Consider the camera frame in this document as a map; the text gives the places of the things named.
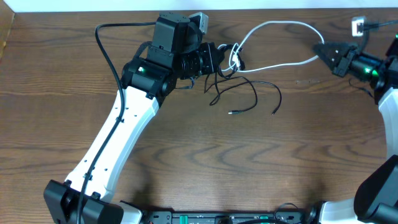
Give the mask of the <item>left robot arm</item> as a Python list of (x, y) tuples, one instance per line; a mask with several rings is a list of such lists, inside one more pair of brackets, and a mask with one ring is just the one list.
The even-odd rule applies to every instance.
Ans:
[(55, 223), (139, 223), (140, 209), (113, 203), (130, 153), (177, 80), (219, 71), (224, 53), (203, 41), (206, 14), (161, 12), (154, 27), (152, 40), (115, 74), (114, 105), (88, 152), (63, 182), (47, 184), (44, 199)]

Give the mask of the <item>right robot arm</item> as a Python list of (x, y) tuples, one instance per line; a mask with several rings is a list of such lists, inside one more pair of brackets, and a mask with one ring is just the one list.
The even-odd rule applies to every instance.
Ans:
[(383, 122), (386, 160), (358, 187), (354, 197), (322, 202), (315, 223), (397, 223), (397, 40), (385, 57), (364, 51), (363, 45), (325, 42), (313, 51), (337, 77), (352, 75), (370, 85)]

